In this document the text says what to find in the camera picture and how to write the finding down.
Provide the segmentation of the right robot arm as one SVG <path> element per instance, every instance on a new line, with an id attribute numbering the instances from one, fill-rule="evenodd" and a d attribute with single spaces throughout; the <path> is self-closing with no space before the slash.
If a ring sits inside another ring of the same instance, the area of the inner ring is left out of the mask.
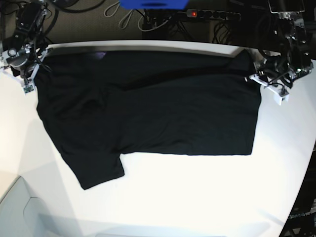
<path id="1" fill-rule="evenodd" d="M 54 27 L 59 11 L 55 10 L 50 26 L 44 30 L 44 21 L 51 11 L 43 0 L 0 2 L 0 16 L 15 13 L 13 35 L 0 41 L 0 72 L 17 81 L 24 91 L 35 90 L 34 79 L 40 68 L 51 72 L 43 63 L 49 53 L 48 33 Z"/>

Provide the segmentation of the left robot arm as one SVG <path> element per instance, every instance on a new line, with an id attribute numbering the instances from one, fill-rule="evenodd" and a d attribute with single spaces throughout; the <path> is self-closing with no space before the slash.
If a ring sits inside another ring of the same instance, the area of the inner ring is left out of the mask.
<path id="1" fill-rule="evenodd" d="M 280 42 L 279 55 L 272 56 L 258 51 L 261 60 L 254 61 L 256 73 L 245 79 L 251 79 L 274 93 L 275 100 L 281 103 L 288 100 L 288 89 L 296 80 L 310 74 L 314 68 L 310 57 L 308 36 L 303 19 L 305 12 L 302 0 L 267 1 L 270 29 L 272 23 L 274 34 Z"/>

